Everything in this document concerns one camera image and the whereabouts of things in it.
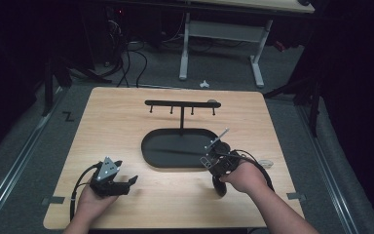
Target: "forearm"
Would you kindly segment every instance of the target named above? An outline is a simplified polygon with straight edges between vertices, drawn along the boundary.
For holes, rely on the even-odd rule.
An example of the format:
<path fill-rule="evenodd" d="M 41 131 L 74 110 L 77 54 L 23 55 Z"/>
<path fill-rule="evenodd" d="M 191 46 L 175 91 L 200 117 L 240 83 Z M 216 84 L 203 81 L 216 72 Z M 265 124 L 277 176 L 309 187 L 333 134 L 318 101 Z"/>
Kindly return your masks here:
<path fill-rule="evenodd" d="M 87 234 L 90 230 L 91 222 L 75 216 L 66 226 L 63 234 Z"/>
<path fill-rule="evenodd" d="M 269 187 L 253 187 L 247 194 L 259 209 L 272 233 L 318 233 Z"/>

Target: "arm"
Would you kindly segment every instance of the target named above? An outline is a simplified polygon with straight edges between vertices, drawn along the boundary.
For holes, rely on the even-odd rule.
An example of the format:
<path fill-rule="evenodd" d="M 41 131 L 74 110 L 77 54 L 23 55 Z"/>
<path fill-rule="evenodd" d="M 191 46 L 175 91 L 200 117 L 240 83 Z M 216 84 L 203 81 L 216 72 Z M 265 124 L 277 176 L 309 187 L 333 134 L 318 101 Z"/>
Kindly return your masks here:
<path fill-rule="evenodd" d="M 64 234 L 88 233 L 91 224 L 117 200 L 118 196 L 100 198 L 86 185 L 78 201 L 77 212 L 63 231 Z"/>
<path fill-rule="evenodd" d="M 267 186 L 261 172 L 251 163 L 241 160 L 239 166 L 230 174 L 222 176 L 220 181 L 230 182 L 236 190 L 246 193 L 272 233 L 318 233 Z"/>

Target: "table leg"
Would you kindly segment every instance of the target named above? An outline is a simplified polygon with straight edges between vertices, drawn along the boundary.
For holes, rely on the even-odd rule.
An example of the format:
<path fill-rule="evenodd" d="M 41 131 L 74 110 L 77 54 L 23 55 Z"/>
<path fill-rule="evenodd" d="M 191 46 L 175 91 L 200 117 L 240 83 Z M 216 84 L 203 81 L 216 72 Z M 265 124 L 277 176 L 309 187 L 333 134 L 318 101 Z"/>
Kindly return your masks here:
<path fill-rule="evenodd" d="M 251 67 L 253 68 L 253 75 L 254 79 L 256 80 L 256 86 L 258 88 L 263 88 L 264 87 L 264 82 L 263 82 L 263 77 L 260 72 L 260 67 L 259 67 L 259 60 L 263 52 L 263 48 L 266 44 L 267 37 L 269 36 L 270 28 L 272 27 L 273 21 L 270 19 L 266 23 L 266 26 L 262 32 L 262 36 L 259 42 L 259 47 L 256 51 L 255 56 L 250 56 L 250 61 L 251 61 Z"/>
<path fill-rule="evenodd" d="M 180 80 L 187 79 L 189 34 L 190 34 L 190 13 L 186 13 L 186 22 L 184 26 L 183 54 L 181 55 L 180 75 L 179 75 Z"/>

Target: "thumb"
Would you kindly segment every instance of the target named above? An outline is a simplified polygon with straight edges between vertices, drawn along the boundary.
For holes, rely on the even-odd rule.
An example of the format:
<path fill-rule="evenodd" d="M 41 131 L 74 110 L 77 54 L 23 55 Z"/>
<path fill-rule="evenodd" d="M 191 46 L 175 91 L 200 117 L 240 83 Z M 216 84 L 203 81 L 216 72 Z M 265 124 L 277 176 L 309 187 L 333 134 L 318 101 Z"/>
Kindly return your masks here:
<path fill-rule="evenodd" d="M 221 182 L 228 182 L 228 178 L 227 178 L 227 176 L 228 176 L 228 175 L 222 175 L 222 176 L 219 178 L 219 180 L 220 180 Z"/>

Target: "black oval tray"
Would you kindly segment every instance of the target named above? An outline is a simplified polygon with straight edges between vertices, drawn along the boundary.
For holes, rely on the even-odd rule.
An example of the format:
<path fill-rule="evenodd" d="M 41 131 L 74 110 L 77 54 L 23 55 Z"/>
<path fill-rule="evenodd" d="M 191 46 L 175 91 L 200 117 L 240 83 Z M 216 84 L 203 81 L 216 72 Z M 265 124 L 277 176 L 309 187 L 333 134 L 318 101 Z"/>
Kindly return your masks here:
<path fill-rule="evenodd" d="M 205 146 L 217 138 L 206 129 L 158 129 L 148 133 L 141 142 L 145 161 L 156 168 L 203 168 L 200 159 Z"/>

